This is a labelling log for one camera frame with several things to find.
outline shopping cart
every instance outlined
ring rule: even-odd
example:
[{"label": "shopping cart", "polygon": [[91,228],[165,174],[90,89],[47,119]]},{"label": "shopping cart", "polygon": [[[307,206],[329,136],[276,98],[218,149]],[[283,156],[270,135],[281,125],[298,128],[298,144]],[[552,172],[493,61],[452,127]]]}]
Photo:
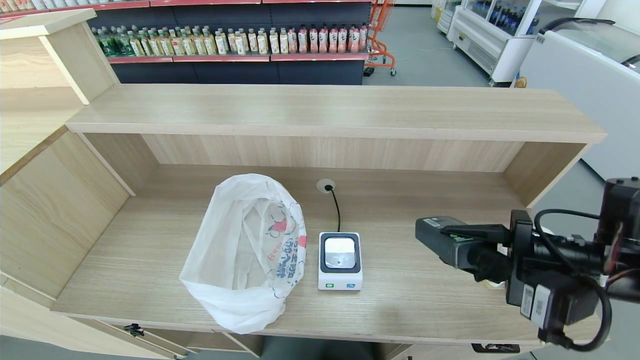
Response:
[{"label": "shopping cart", "polygon": [[[391,76],[396,75],[396,58],[387,51],[387,45],[378,40],[378,34],[385,29],[395,3],[396,0],[374,0],[373,2],[369,18],[369,29],[373,29],[373,36],[368,37],[370,41],[369,59],[365,63],[365,66],[371,67],[371,70],[368,70],[369,75],[373,73],[374,67],[390,67]],[[379,56],[382,56],[382,63],[374,63]]]}]

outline white wall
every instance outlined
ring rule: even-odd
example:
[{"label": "white wall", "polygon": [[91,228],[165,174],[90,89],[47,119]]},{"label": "white wall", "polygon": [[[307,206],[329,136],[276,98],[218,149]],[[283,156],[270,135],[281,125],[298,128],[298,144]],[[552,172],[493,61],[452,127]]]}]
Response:
[{"label": "white wall", "polygon": [[607,0],[598,18],[613,20],[618,25],[640,34],[640,1]]}]

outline pink bottle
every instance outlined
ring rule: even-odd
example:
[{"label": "pink bottle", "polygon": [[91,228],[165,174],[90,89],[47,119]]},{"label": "pink bottle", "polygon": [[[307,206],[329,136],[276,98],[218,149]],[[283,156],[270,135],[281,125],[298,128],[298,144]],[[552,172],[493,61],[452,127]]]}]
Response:
[{"label": "pink bottle", "polygon": [[335,54],[338,52],[338,29],[335,28],[335,24],[329,31],[329,53]]},{"label": "pink bottle", "polygon": [[346,26],[343,24],[338,32],[338,53],[344,54],[347,52],[347,37],[349,37],[349,32],[347,31]]},{"label": "pink bottle", "polygon": [[367,34],[369,33],[369,29],[367,29],[367,23],[363,22],[362,27],[360,28],[360,46],[358,48],[360,51],[363,51],[367,48]]},{"label": "pink bottle", "polygon": [[352,54],[357,54],[360,51],[360,32],[357,29],[351,33],[349,51],[351,51]]},{"label": "pink bottle", "polygon": [[318,30],[316,30],[315,25],[311,25],[311,30],[309,31],[309,40],[311,45],[309,46],[309,50],[311,53],[316,54],[318,52]]},{"label": "pink bottle", "polygon": [[296,36],[296,31],[293,30],[293,26],[287,32],[287,41],[289,43],[289,54],[295,54],[298,51],[298,36]]},{"label": "pink bottle", "polygon": [[307,28],[305,25],[300,25],[300,30],[298,31],[298,43],[300,44],[300,54],[307,53]]},{"label": "pink bottle", "polygon": [[329,45],[329,31],[326,29],[326,24],[323,24],[320,33],[318,34],[318,52],[326,54]]}]

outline barcode label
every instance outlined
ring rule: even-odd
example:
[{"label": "barcode label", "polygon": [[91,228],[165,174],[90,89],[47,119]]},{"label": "barcode label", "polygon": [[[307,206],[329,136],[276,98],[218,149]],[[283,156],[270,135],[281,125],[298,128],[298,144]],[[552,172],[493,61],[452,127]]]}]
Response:
[{"label": "barcode label", "polygon": [[548,288],[538,285],[536,287],[536,296],[533,299],[535,304],[535,309],[531,314],[531,322],[535,323],[540,329],[543,329],[545,326],[545,318],[547,317],[547,304],[549,303],[549,296],[551,295],[551,290]]},{"label": "barcode label", "polygon": [[520,314],[523,314],[527,319],[531,318],[531,305],[533,304],[534,290],[532,286],[526,285],[522,290],[522,304],[520,305]]}]

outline power cord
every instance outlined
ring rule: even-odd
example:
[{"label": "power cord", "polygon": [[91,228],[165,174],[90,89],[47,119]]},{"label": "power cord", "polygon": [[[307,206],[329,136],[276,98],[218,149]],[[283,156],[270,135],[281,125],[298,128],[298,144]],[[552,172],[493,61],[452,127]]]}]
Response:
[{"label": "power cord", "polygon": [[600,299],[600,302],[602,303],[602,319],[600,320],[600,328],[598,329],[598,333],[593,338],[593,340],[591,340],[586,344],[576,344],[573,342],[572,339],[567,338],[566,336],[564,337],[565,340],[567,341],[567,344],[565,346],[567,348],[570,348],[579,352],[587,352],[587,351],[595,350],[605,342],[605,340],[607,339],[607,336],[609,335],[609,330],[611,330],[611,321],[612,321],[611,301],[609,301],[609,296],[607,295],[607,292],[590,276],[582,274],[582,272],[569,259],[567,259],[567,257],[564,256],[562,252],[560,252],[560,250],[553,244],[548,234],[544,232],[544,230],[542,229],[542,226],[540,226],[540,219],[546,214],[567,214],[567,215],[575,215],[578,217],[592,218],[595,220],[599,220],[600,216],[596,214],[583,213],[581,211],[574,211],[574,210],[546,209],[537,213],[533,219],[533,223],[536,227],[536,232],[538,232],[538,234],[540,235],[540,239],[542,240],[544,245],[547,247],[547,249],[551,253],[556,255],[560,260],[562,260],[562,262],[565,263],[565,265],[569,269],[571,269],[571,271],[573,272],[573,276],[578,277],[583,281],[585,285],[592,288],[596,292],[596,294],[598,295],[598,298]]},{"label": "power cord", "polygon": [[324,189],[328,192],[331,192],[331,195],[333,195],[333,202],[335,202],[335,209],[338,211],[338,233],[339,233],[342,220],[340,219],[340,207],[338,206],[338,199],[335,198],[335,192],[333,192],[333,186],[325,185]]}]

